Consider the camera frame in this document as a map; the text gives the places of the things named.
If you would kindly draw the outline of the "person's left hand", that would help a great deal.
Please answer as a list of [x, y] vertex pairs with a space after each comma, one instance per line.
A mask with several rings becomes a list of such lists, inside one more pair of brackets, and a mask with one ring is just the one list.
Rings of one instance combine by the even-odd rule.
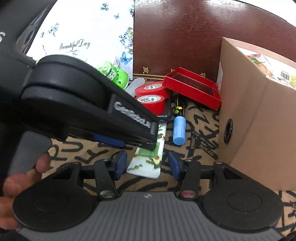
[[33, 169], [25, 174], [14, 174], [6, 178], [3, 185], [4, 195], [1, 196], [1, 228], [4, 230], [15, 230], [18, 223], [13, 214], [13, 202], [24, 190], [41, 180], [42, 174], [50, 167], [50, 155], [46, 152], [36, 162]]

